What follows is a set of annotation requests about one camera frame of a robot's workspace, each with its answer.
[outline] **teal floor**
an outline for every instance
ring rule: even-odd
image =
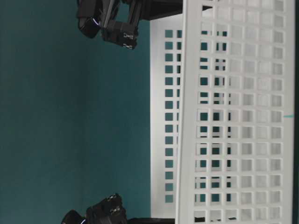
[[[76,9],[1,1],[1,224],[59,224],[114,192],[150,216],[150,25],[130,51],[83,37]]]

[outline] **white plastic lattice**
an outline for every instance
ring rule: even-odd
[[[151,214],[175,216],[182,15],[151,22]]]
[[[184,6],[177,223],[291,224],[294,1]]]

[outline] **white plastic basket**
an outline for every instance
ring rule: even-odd
[[[291,224],[294,4],[185,0],[151,22],[153,217]]]

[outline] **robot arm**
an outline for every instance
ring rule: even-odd
[[[77,17],[79,29],[87,37],[94,38],[101,30],[104,41],[128,49],[137,45],[138,23],[144,0],[122,0],[130,5],[127,22],[116,21],[120,0],[81,0]]]
[[[139,21],[181,14],[183,0],[121,0],[129,5],[127,22],[116,21],[120,0],[78,0],[79,29],[94,38],[101,30],[104,41],[128,49],[137,45]]]

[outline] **black mechanical part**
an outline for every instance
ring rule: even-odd
[[[94,38],[101,30],[104,41],[128,49],[137,45],[140,20],[155,20],[181,14],[183,0],[121,0],[129,5],[127,22],[116,21],[120,0],[77,0],[79,29]]]
[[[62,219],[61,224],[81,224],[85,220],[75,210],[69,211]]]

